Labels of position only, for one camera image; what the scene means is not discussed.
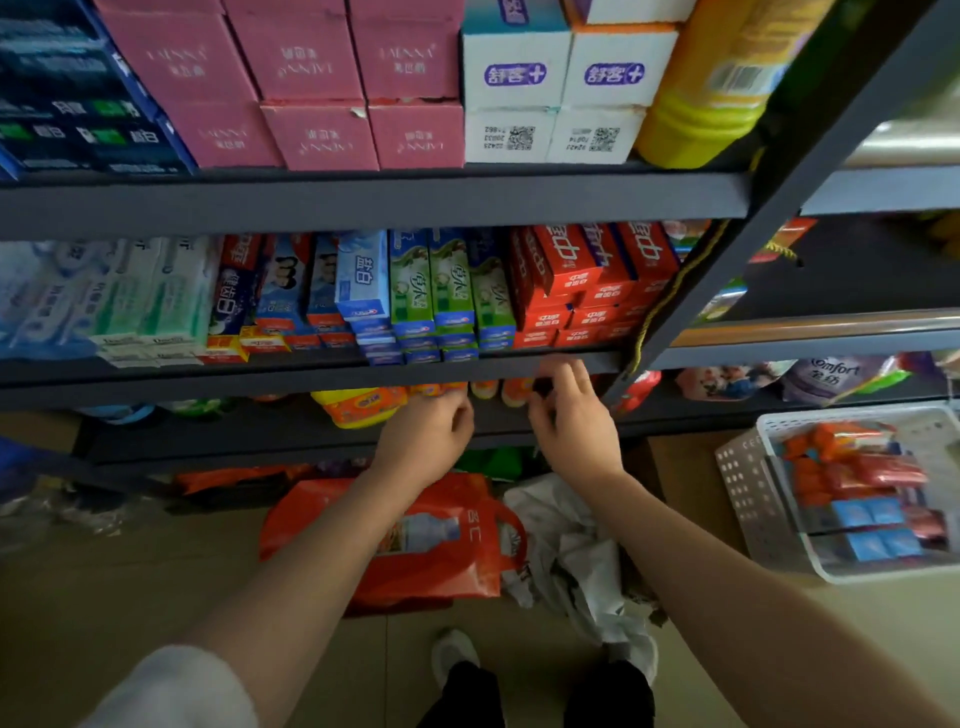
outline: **forearm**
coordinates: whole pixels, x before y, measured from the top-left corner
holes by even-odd
[[[956,725],[860,635],[625,473],[576,490],[749,724]]]
[[[230,665],[264,728],[278,728],[293,712],[377,544],[415,496],[364,473],[186,635]]]

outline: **blue box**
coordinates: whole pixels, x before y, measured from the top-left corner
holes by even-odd
[[[346,232],[337,258],[336,304],[348,322],[390,316],[387,232]]]

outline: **detergent bottle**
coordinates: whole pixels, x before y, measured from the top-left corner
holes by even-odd
[[[636,140],[652,164],[696,169],[748,134],[832,0],[700,0]]]

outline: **orange packaging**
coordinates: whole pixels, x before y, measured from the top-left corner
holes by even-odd
[[[289,544],[352,480],[303,480],[260,531],[260,559]],[[500,552],[500,522],[517,534],[516,556]],[[406,599],[500,596],[500,572],[520,571],[527,537],[516,514],[491,497],[487,478],[449,473],[424,490],[385,534],[353,595],[353,604],[386,607]]]

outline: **white plastic basket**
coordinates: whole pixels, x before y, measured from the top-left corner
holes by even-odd
[[[960,467],[948,453],[948,446],[960,441],[960,421],[945,401],[762,415],[754,429],[716,451],[751,558],[767,569],[814,573],[831,584],[960,570],[960,554],[930,549],[911,559],[821,563],[810,538],[797,527],[799,510],[774,444],[817,423],[846,421],[894,426],[904,451],[917,458],[929,477],[925,489],[929,506],[960,511]]]

